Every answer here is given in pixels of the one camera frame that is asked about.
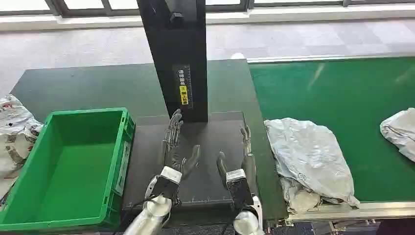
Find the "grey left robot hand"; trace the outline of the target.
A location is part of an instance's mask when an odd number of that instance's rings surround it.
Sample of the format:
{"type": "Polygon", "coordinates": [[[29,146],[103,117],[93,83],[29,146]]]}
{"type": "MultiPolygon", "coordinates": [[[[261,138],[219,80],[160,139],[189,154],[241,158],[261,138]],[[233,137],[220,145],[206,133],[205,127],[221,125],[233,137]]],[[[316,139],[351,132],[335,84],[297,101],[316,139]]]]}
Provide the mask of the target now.
{"type": "Polygon", "coordinates": [[[180,172],[182,179],[186,179],[199,162],[201,146],[194,145],[190,157],[179,156],[180,133],[184,123],[182,117],[180,108],[173,112],[162,140],[160,160],[165,166],[180,172]]]}

